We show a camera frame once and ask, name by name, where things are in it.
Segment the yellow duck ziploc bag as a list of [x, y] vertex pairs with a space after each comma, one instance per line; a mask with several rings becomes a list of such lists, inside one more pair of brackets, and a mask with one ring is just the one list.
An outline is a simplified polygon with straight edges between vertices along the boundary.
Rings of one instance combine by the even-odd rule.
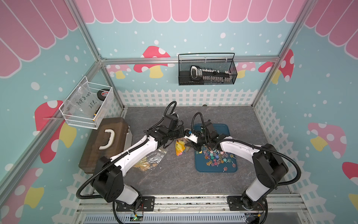
[[176, 140], [175, 143], [175, 153], [177, 156], [186, 153], [190, 149], [191, 143], [190, 140], [186, 138], [180, 138]]

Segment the clear ziploc bag with candies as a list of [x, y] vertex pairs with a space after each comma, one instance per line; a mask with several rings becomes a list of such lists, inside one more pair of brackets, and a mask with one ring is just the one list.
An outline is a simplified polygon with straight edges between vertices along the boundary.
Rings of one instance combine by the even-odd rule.
[[159, 148], [154, 152], [149, 153], [146, 157], [137, 162], [134, 167], [146, 172], [147, 170], [153, 170], [162, 161], [167, 151], [164, 148]]

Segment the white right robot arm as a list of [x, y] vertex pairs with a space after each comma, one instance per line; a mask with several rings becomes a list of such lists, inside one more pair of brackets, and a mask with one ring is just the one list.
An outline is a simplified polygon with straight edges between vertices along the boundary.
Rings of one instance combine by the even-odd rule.
[[302, 171], [293, 159], [279, 153], [271, 144], [263, 146], [250, 144], [219, 133], [216, 126], [207, 121], [204, 124], [192, 125], [192, 146], [196, 153], [203, 153], [208, 160], [207, 165], [227, 170], [224, 166], [229, 158], [242, 158], [252, 163], [255, 169], [255, 180], [240, 196], [228, 197], [230, 209], [254, 210], [257, 205], [264, 204], [266, 196], [279, 186], [296, 183]]

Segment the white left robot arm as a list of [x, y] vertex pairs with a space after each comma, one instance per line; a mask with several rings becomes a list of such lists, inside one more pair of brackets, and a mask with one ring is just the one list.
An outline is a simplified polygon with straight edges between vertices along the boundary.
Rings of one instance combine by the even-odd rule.
[[106, 202], [122, 202], [137, 205], [141, 194], [124, 184], [123, 177], [141, 159], [160, 147], [184, 137], [183, 122], [176, 113], [165, 115], [162, 121], [145, 131], [144, 137], [126, 151], [111, 158], [101, 157], [95, 173], [77, 190], [78, 199], [102, 198]]

